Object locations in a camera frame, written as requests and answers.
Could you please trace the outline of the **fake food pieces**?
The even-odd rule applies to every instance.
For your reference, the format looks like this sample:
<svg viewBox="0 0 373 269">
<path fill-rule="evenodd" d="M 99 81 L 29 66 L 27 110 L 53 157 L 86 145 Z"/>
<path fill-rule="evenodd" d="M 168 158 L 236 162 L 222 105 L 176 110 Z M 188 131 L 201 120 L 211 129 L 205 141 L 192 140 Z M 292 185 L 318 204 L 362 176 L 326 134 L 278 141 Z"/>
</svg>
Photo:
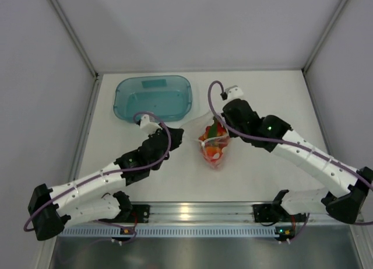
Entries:
<svg viewBox="0 0 373 269">
<path fill-rule="evenodd" d="M 212 121 L 212 125 L 206 126 L 205 132 L 198 138 L 199 150 L 205 162 L 212 169 L 218 169 L 223 163 L 230 136 L 216 117 Z"/>
</svg>

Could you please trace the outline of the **clear zip top bag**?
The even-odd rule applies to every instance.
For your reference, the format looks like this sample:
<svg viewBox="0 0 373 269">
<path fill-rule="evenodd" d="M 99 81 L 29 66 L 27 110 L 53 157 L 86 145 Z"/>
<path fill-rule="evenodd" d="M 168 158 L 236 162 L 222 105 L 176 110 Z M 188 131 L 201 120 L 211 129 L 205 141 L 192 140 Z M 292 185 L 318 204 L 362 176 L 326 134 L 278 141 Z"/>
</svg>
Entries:
<svg viewBox="0 0 373 269">
<path fill-rule="evenodd" d="M 211 111 L 183 124 L 185 138 L 192 143 L 199 157 L 214 170 L 225 163 L 231 138 L 226 127 Z"/>
</svg>

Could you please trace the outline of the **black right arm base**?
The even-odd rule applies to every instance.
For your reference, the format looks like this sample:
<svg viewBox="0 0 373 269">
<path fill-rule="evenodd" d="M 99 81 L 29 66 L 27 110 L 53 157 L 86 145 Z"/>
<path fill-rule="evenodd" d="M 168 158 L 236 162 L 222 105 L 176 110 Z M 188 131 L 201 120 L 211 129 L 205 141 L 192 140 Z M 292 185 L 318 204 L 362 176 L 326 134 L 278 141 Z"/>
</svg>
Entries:
<svg viewBox="0 0 373 269">
<path fill-rule="evenodd" d="M 288 215 L 285 210 L 274 204 L 255 204 L 252 206 L 254 220 L 258 223 L 286 222 Z"/>
</svg>

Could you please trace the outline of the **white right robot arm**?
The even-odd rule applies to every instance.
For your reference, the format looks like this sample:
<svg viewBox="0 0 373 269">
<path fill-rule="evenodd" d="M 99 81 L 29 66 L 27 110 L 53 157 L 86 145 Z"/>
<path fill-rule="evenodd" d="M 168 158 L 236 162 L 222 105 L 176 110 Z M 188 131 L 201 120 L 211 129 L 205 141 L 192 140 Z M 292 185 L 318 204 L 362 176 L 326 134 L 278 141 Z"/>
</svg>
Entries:
<svg viewBox="0 0 373 269">
<path fill-rule="evenodd" d="M 258 116 L 245 100 L 228 102 L 223 117 L 230 135 L 291 162 L 323 185 L 316 190 L 279 191 L 272 202 L 276 219 L 310 213 L 328 214 L 347 224 L 357 222 L 372 187 L 372 169 L 339 162 L 307 142 L 281 118 Z"/>
</svg>

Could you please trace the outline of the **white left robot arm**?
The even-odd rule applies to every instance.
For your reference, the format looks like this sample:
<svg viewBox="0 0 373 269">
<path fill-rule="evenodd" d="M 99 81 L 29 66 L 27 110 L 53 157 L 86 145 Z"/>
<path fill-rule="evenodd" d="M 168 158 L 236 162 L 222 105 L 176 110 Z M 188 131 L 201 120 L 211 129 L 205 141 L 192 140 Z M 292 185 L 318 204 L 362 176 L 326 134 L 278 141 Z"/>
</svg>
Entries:
<svg viewBox="0 0 373 269">
<path fill-rule="evenodd" d="M 181 128 L 159 128 L 106 167 L 76 181 L 34 188 L 27 210 L 24 231 L 34 232 L 38 241 L 49 240 L 64 229 L 90 221 L 125 222 L 133 207 L 125 187 L 150 176 L 168 160 L 182 143 Z"/>
</svg>

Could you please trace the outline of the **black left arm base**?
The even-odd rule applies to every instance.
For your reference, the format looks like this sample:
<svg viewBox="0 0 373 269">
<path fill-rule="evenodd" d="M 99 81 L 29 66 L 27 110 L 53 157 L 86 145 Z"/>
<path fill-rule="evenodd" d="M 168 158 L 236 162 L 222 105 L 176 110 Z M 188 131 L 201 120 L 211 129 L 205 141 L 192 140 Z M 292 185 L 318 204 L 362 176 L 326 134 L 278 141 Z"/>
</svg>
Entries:
<svg viewBox="0 0 373 269">
<path fill-rule="evenodd" d="M 150 216 L 150 205 L 134 204 L 131 210 L 120 211 L 113 219 L 100 219 L 105 223 L 148 223 Z"/>
</svg>

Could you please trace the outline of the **teal plastic bin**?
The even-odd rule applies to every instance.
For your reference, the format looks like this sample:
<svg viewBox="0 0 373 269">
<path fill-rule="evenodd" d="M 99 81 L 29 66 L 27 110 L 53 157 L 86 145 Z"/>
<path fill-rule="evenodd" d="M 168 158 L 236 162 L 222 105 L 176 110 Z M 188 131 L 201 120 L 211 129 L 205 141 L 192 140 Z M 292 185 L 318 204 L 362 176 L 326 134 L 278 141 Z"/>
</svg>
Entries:
<svg viewBox="0 0 373 269">
<path fill-rule="evenodd" d="M 189 80 L 180 75 L 132 77 L 115 90 L 113 112 L 129 123 L 140 111 L 149 111 L 165 122 L 182 120 L 192 107 Z"/>
</svg>

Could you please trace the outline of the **aluminium mounting rail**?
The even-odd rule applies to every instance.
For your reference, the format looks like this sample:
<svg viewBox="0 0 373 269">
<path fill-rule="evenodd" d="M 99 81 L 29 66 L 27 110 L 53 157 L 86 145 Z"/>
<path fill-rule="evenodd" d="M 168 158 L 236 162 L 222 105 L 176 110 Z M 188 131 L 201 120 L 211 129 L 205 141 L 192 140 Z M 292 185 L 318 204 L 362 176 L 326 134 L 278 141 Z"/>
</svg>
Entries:
<svg viewBox="0 0 373 269">
<path fill-rule="evenodd" d="M 252 206 L 263 202 L 133 202 L 150 205 L 148 223 L 258 223 L 254 220 Z M 70 227 L 81 223 L 113 219 L 120 211 L 132 206 L 105 197 L 89 203 L 60 209 L 58 204 L 49 206 Z"/>
</svg>

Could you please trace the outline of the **aluminium frame post right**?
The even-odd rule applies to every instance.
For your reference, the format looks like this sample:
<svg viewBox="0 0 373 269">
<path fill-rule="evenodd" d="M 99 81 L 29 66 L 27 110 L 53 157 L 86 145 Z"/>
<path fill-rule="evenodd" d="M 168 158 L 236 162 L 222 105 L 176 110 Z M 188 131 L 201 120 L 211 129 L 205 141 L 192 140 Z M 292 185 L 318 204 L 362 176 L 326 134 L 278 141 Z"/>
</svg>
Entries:
<svg viewBox="0 0 373 269">
<path fill-rule="evenodd" d="M 321 48 L 327 41 L 332 30 L 336 26 L 338 20 L 340 19 L 341 15 L 343 14 L 346 6 L 349 4 L 350 1 L 351 0 L 338 0 L 335 8 L 332 10 L 332 14 L 328 17 L 328 21 L 326 22 L 326 25 L 322 29 L 315 45 L 313 46 L 309 56 L 307 57 L 307 60 L 304 63 L 304 66 L 301 69 L 303 74 L 306 74 L 309 68 L 314 63 L 315 59 L 317 58 L 318 54 L 321 51 Z"/>
</svg>

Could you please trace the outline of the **aluminium frame post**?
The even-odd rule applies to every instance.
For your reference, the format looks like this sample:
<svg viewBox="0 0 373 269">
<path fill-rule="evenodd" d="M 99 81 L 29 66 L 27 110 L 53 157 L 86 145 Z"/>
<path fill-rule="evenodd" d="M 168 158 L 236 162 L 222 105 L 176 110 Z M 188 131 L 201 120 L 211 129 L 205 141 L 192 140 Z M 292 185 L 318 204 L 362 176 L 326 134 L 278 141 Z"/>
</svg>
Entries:
<svg viewBox="0 0 373 269">
<path fill-rule="evenodd" d="M 73 28 L 71 21 L 69 20 L 68 16 L 66 15 L 61 3 L 59 0 L 47 0 L 50 5 L 52 6 L 53 11 L 57 14 L 59 21 L 61 22 L 64 30 L 66 31 L 68 37 L 70 38 L 73 46 L 75 47 L 76 51 L 78 52 L 80 58 L 83 60 L 86 68 L 88 69 L 89 73 L 93 78 L 98 77 L 98 72 L 94 67 L 91 59 L 89 58 L 81 40 L 79 39 L 78 35 Z"/>
<path fill-rule="evenodd" d="M 304 66 L 301 69 L 303 74 L 306 74 L 309 68 L 314 63 L 315 59 L 317 58 L 318 54 L 321 51 L 321 48 L 327 41 L 332 30 L 336 26 L 338 20 L 340 19 L 341 15 L 343 14 L 346 6 L 349 4 L 350 1 L 351 0 L 338 0 L 335 8 L 332 10 L 332 14 L 328 17 L 328 21 L 326 22 L 326 25 L 322 29 L 315 45 L 313 46 L 309 56 L 307 57 L 307 60 L 304 63 Z"/>
</svg>

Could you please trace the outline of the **aluminium frame post left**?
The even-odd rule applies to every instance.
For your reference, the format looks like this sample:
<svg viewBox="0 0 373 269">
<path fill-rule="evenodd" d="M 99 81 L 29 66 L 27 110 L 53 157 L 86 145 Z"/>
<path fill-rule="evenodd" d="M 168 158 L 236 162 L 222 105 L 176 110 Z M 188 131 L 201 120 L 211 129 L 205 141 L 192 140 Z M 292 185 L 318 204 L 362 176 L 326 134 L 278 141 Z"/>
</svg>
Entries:
<svg viewBox="0 0 373 269">
<path fill-rule="evenodd" d="M 76 51 L 78 52 L 80 58 L 83 60 L 86 68 L 88 69 L 89 73 L 93 78 L 98 77 L 98 72 L 94 67 L 91 59 L 89 58 L 81 40 L 79 39 L 78 35 L 73 28 L 71 21 L 69 20 L 68 16 L 66 15 L 61 3 L 59 0 L 47 0 L 50 5 L 52 6 L 53 11 L 57 14 L 59 21 L 61 22 L 64 30 L 66 31 L 68 37 L 70 38 L 73 46 L 75 47 Z"/>
</svg>

